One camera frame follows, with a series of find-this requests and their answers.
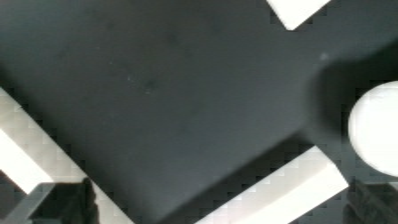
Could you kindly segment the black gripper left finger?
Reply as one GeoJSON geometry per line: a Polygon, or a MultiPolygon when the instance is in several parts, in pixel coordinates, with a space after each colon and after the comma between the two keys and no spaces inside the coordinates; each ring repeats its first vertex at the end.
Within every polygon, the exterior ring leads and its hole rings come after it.
{"type": "Polygon", "coordinates": [[[41,183],[0,224],[98,224],[96,193],[89,179],[41,183]]]}

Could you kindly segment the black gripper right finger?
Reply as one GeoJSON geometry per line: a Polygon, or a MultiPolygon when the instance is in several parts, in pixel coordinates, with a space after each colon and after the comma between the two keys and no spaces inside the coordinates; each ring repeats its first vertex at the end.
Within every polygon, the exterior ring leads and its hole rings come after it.
{"type": "Polygon", "coordinates": [[[398,189],[353,180],[346,192],[344,224],[398,224],[398,189]]]}

